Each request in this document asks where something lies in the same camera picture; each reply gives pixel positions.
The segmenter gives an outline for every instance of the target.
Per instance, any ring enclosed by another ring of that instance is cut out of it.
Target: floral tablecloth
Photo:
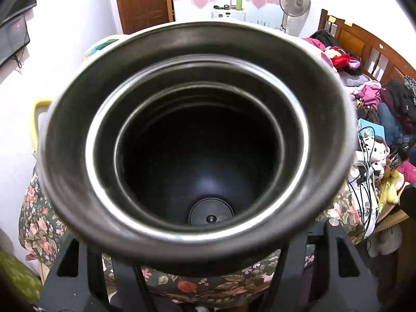
[[[351,192],[346,184],[333,198],[329,207],[317,220],[336,218],[344,226],[353,243],[364,236],[364,228],[352,206]],[[55,214],[49,200],[42,194],[34,169],[19,219],[19,241],[28,252],[51,267],[65,239],[66,226]],[[307,246],[305,266],[313,262],[314,246]],[[174,300],[214,307],[233,307],[247,304],[267,289],[279,260],[280,250],[238,272],[208,278],[189,278],[160,272],[142,266],[142,273],[154,293]],[[111,258],[103,255],[103,269],[108,281],[114,280]]]

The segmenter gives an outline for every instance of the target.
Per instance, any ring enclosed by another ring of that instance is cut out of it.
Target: yellow handle
[[[32,141],[32,146],[35,151],[37,150],[36,109],[42,106],[49,106],[51,103],[51,99],[39,99],[33,106],[33,111],[30,119],[30,139]]]

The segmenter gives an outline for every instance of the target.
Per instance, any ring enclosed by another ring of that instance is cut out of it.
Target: white appliance
[[[245,21],[245,11],[236,9],[212,9],[211,18],[231,17],[240,21]]]

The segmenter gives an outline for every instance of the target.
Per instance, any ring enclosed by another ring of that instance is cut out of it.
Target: door
[[[125,34],[169,22],[170,0],[117,0],[121,26]]]

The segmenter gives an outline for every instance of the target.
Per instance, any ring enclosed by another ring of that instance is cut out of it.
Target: headboard panel
[[[334,36],[340,43],[341,47],[352,51],[357,56],[360,56],[363,67],[366,67],[372,50],[375,49],[378,52],[371,71],[368,72],[363,69],[364,74],[375,80],[376,78],[374,73],[379,67],[380,59],[384,56],[387,58],[388,63],[384,69],[383,75],[380,78],[381,84],[386,84],[391,78],[403,81],[404,75],[409,75],[416,79],[416,70],[387,43],[383,42],[377,36],[369,33],[367,30],[357,26],[356,24],[350,25],[341,18],[328,16],[328,11],[323,9],[321,12],[318,30],[325,29],[325,27],[328,29],[328,26],[331,29],[334,24],[336,25],[336,32]]]

